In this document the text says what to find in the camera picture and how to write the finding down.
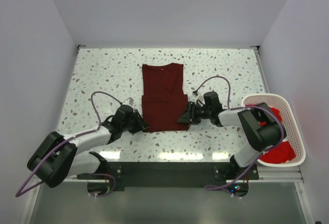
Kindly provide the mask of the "dark red t-shirt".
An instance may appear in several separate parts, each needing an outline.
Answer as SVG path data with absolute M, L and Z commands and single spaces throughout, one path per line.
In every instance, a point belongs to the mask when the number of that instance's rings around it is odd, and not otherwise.
M 142 76 L 142 116 L 149 125 L 145 132 L 188 130 L 188 125 L 177 122 L 188 105 L 188 96 L 183 91 L 183 64 L 144 64 Z

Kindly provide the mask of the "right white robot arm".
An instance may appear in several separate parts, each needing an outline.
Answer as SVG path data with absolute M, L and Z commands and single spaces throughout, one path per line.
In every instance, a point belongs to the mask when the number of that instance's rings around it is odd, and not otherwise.
M 253 165 L 263 153 L 278 146 L 286 137 L 281 121 L 266 103 L 248 107 L 223 109 L 216 92 L 203 95 L 204 103 L 188 102 L 183 115 L 178 118 L 180 124 L 199 124 L 202 119 L 210 120 L 217 127 L 237 126 L 247 139 L 244 147 L 231 156 L 226 174 L 241 179 L 247 174 L 247 168 Z

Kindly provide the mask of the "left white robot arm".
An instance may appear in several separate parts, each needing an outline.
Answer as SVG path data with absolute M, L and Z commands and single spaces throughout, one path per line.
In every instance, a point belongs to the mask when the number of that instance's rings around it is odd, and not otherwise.
M 50 188 L 58 186 L 69 175 L 75 156 L 94 147 L 111 144 L 123 132 L 135 134 L 149 128 L 138 110 L 122 104 L 96 128 L 80 134 L 47 135 L 27 163 L 27 168 Z

